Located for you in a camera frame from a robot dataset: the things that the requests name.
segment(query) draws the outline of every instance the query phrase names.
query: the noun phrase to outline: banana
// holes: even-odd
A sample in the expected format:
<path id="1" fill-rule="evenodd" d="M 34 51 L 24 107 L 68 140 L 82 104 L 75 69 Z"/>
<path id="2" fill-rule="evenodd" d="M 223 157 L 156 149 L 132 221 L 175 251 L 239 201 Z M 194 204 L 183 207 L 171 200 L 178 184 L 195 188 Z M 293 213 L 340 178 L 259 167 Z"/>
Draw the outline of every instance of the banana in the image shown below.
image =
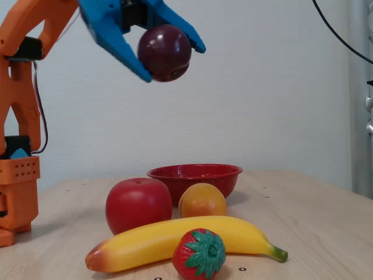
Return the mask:
<path id="1" fill-rule="evenodd" d="M 217 233 L 226 253 L 264 254 L 284 263 L 287 252 L 272 245 L 255 225 L 230 216 L 199 216 L 137 227 L 98 244 L 87 256 L 89 270 L 119 272 L 173 257 L 181 237 L 204 228 Z"/>

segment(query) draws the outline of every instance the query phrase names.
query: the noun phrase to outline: robotic arm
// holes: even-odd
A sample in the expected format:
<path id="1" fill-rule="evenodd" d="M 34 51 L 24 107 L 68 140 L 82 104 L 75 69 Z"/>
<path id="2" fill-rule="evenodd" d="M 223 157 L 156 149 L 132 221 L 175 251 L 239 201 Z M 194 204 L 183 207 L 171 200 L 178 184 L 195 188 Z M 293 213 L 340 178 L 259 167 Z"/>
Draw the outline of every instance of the robotic arm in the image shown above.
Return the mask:
<path id="1" fill-rule="evenodd" d="M 48 55 L 77 8 L 95 42 L 145 82 L 152 77 L 123 38 L 131 26 L 171 24 L 197 52 L 206 51 L 193 26 L 163 0 L 18 0 L 0 26 L 0 247 L 14 244 L 16 233 L 30 231 L 38 215 L 40 165 L 32 151 L 41 145 L 40 101 L 32 62 Z M 39 38 L 27 37 L 43 20 Z M 18 136 L 5 136 L 10 108 L 19 124 Z"/>

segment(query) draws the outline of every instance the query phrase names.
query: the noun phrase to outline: strawberry leaves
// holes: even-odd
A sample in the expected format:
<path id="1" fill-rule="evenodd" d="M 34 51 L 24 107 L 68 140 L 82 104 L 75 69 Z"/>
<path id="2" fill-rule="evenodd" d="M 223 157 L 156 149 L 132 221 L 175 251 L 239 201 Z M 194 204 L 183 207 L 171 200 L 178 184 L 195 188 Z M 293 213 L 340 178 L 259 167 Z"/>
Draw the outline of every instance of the strawberry leaves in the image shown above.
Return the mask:
<path id="1" fill-rule="evenodd" d="M 215 272 L 219 272 L 226 261 L 226 249 L 219 235 L 213 235 L 209 230 L 193 231 L 192 236 L 197 242 L 186 243 L 185 246 L 194 251 L 187 261 L 186 267 L 197 267 L 196 276 L 205 273 L 210 279 Z"/>

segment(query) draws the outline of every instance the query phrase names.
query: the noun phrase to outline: wooden table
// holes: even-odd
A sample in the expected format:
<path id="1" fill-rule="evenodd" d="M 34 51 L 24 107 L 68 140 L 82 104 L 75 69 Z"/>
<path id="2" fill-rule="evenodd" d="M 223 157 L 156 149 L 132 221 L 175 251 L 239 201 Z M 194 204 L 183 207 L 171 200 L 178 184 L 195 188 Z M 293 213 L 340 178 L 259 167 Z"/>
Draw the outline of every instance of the wooden table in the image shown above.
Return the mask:
<path id="1" fill-rule="evenodd" d="M 122 179 L 68 181 L 42 192 L 33 231 L 0 248 L 0 279 L 180 279 L 169 261 L 119 274 L 86 268 L 86 254 L 111 237 L 105 199 Z M 227 202 L 229 215 L 259 226 L 289 259 L 229 255 L 215 279 L 373 279 L 370 199 L 293 171 L 247 171 Z"/>

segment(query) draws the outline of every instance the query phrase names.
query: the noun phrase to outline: dark red plum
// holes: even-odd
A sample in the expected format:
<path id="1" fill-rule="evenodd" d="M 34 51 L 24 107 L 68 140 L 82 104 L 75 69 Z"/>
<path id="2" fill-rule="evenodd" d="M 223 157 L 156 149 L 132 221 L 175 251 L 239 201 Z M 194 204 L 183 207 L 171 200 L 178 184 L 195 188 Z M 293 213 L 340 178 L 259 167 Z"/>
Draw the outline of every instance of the dark red plum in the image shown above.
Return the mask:
<path id="1" fill-rule="evenodd" d="M 165 24 L 144 33 L 138 46 L 138 59 L 159 82 L 180 78 L 192 55 L 187 35 L 176 26 Z"/>

